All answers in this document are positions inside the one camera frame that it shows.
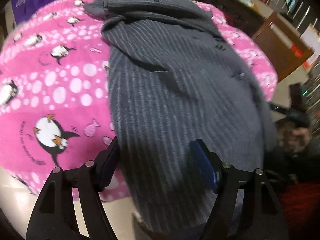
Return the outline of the grey pinstriped suit jacket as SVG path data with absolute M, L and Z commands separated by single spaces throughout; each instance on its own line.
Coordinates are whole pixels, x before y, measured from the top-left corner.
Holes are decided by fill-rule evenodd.
M 104 22 L 112 122 L 144 233 L 198 239 L 216 196 L 189 144 L 261 167 L 278 139 L 259 82 L 192 1 L 94 0 L 84 11 Z

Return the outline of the pink penguin fleece blanket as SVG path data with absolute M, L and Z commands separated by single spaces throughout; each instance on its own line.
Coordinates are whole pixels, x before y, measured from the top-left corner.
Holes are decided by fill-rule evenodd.
M 84 4 L 56 0 L 1 51 L 1 166 L 38 189 L 54 167 L 75 168 L 107 148 L 114 131 L 110 45 Z

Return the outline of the brown wooden cabinet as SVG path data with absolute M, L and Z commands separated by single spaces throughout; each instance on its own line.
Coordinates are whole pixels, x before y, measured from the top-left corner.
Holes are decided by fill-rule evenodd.
M 297 30 L 279 13 L 273 12 L 252 36 L 252 40 L 272 63 L 282 81 L 305 61 L 314 50 L 306 45 Z

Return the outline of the dark carved wooden headboard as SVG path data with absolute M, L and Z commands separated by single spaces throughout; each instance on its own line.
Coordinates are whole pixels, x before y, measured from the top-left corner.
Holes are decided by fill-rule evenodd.
M 223 12 L 227 23 L 252 37 L 263 25 L 265 19 L 255 10 L 239 0 L 196 0 L 211 4 Z

